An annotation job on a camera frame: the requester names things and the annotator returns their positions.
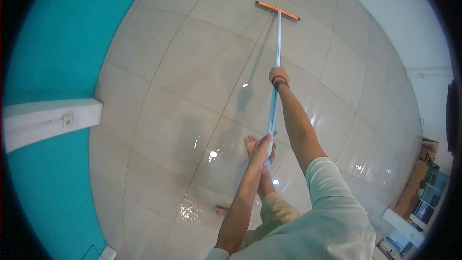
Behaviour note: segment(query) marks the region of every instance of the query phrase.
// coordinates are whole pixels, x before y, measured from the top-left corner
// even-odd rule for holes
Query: squeegee
[[[290,18],[293,18],[295,20],[301,20],[300,17],[295,16],[291,13],[288,13],[287,11],[284,11],[280,8],[271,6],[269,4],[260,2],[260,1],[255,1],[257,4],[267,7],[269,9],[272,9],[274,11],[278,12],[278,35],[276,38],[276,62],[274,64],[274,67],[279,67],[281,64],[281,14],[284,14],[286,16],[289,16]],[[274,135],[274,126],[276,125],[276,107],[278,103],[278,90],[273,87],[273,93],[271,95],[271,108],[269,110],[269,121],[268,121],[268,133],[271,135],[271,141],[268,145],[268,157],[264,163],[265,167],[268,167],[270,164],[269,156],[271,155],[271,151],[273,150],[273,135]]]

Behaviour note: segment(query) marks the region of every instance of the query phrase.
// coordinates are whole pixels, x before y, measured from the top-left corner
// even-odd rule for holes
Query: black wristband
[[[276,88],[276,90],[279,91],[279,86],[280,86],[280,85],[285,85],[285,86],[287,86],[288,88],[290,88],[290,86],[289,86],[289,84],[288,84],[287,82],[278,81],[278,82],[276,82],[276,85],[274,86],[274,87]]]
[[[275,76],[275,77],[273,78],[273,80],[271,81],[271,83],[273,84],[273,86],[274,86],[274,84],[275,84],[275,83],[274,83],[274,80],[275,80],[276,78],[282,78],[282,79],[284,80],[284,82],[287,83],[287,80],[286,80],[283,76]]]

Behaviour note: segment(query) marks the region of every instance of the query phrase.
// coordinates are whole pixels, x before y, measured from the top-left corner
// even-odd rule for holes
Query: tile floor
[[[282,65],[321,146],[365,207],[378,239],[422,139],[411,85],[387,36],[356,0],[259,0],[282,20]],[[135,0],[102,66],[90,176],[118,259],[203,259],[262,136],[274,64],[274,13],[255,0]],[[279,105],[276,188],[311,209]],[[260,223],[260,202],[250,228]]]

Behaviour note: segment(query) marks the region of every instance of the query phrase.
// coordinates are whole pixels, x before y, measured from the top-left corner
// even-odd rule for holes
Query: white shirt
[[[316,158],[309,164],[305,177],[311,211],[231,257],[228,252],[214,248],[205,260],[370,260],[375,231],[337,166],[328,158]]]

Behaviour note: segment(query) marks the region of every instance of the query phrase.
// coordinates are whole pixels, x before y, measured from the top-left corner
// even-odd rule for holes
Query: bracelet
[[[286,87],[290,88],[290,86],[289,86],[289,84],[287,82],[278,81],[278,82],[276,82],[276,85],[274,86],[276,88],[276,90],[279,91],[279,86],[280,85],[285,85]]]
[[[283,80],[274,82],[274,79],[275,79],[275,78],[282,78]],[[278,90],[280,84],[284,84],[284,85],[286,85],[288,88],[290,88],[289,84],[287,83],[286,78],[284,78],[283,76],[275,76],[275,77],[273,78],[273,80],[272,80],[271,83],[272,83],[273,86],[276,88],[276,90]]]
[[[275,80],[276,78],[282,78],[282,79],[284,79],[284,81],[287,83],[287,80],[286,80],[283,76],[275,76],[275,77],[273,78],[273,80],[271,81],[271,83],[272,83],[273,85],[274,85],[274,80]]]

